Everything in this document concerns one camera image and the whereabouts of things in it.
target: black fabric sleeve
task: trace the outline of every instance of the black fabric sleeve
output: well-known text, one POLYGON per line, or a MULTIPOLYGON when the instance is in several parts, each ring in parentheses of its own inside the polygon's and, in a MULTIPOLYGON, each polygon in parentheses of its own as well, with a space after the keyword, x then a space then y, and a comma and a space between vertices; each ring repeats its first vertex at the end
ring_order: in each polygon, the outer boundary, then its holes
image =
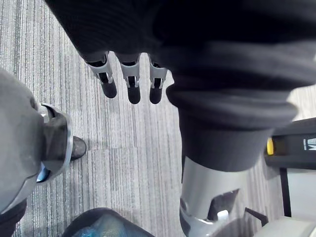
POLYGON ((172 72, 183 155, 209 168, 252 167, 316 80, 313 0, 46 2, 85 61, 147 52, 172 72))

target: black fingertip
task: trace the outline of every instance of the black fingertip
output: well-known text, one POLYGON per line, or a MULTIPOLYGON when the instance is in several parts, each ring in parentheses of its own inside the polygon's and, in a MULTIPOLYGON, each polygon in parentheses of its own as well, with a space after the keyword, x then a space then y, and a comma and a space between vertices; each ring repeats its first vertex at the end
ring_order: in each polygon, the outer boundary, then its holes
POLYGON ((127 88, 128 99, 129 101, 136 105, 140 101, 140 89, 139 87, 130 87, 127 88))
POLYGON ((71 153, 71 160, 76 160, 85 155, 87 151, 87 145, 84 140, 79 137, 73 137, 73 150, 71 153))
POLYGON ((110 99, 116 97, 116 95, 118 93, 114 80, 112 81, 112 83, 107 83, 107 82, 103 83, 102 90, 103 90, 103 93, 105 94, 105 96, 110 98, 110 99))
POLYGON ((153 104, 158 104, 161 100, 162 89, 150 88, 149 99, 153 104))

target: yellow label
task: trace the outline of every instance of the yellow label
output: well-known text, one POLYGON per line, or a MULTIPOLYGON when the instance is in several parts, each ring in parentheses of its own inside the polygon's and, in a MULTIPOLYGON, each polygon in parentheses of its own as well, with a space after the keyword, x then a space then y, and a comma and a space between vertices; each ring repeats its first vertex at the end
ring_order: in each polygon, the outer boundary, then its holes
POLYGON ((267 141, 267 153, 270 156, 273 155, 273 153, 274 153, 272 138, 269 138, 267 141))

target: gray carpet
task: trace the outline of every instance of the gray carpet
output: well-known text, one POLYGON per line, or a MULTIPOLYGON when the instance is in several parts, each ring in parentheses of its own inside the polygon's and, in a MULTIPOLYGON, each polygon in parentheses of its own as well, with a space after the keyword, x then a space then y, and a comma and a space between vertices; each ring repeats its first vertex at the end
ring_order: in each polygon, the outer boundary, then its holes
MULTIPOLYGON (((34 190, 15 236, 60 236, 76 216, 94 207, 112 208, 157 237, 182 236, 178 115, 165 92, 159 105, 149 102, 147 56, 141 57, 142 99, 134 106, 119 63, 110 55, 118 95, 107 99, 42 0, 2 0, 0 11, 0 66, 18 76, 39 101, 67 112, 75 135, 88 146, 86 156, 34 190)), ((171 83, 168 73, 166 85, 171 83)), ((304 99, 299 118, 316 116, 316 104, 308 100, 311 92, 314 87, 292 96, 297 103, 304 99)), ((240 219, 222 236, 252 236, 260 228, 259 221, 243 215, 245 206, 270 220, 283 214, 278 172, 262 158, 238 196, 234 213, 240 219)))

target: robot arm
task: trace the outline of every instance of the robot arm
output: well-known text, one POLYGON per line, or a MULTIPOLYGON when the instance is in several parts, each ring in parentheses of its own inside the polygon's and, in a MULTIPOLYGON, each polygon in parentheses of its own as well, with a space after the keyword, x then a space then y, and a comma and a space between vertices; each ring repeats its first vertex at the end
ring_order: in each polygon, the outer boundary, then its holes
POLYGON ((215 232, 229 217, 244 171, 256 163, 273 129, 296 115, 286 101, 290 91, 315 83, 316 4, 46 2, 106 96, 117 93, 107 64, 109 51, 121 63, 134 104, 140 100, 141 52, 157 68, 172 72, 175 83, 167 95, 179 109, 182 135, 182 228, 187 236, 215 232))

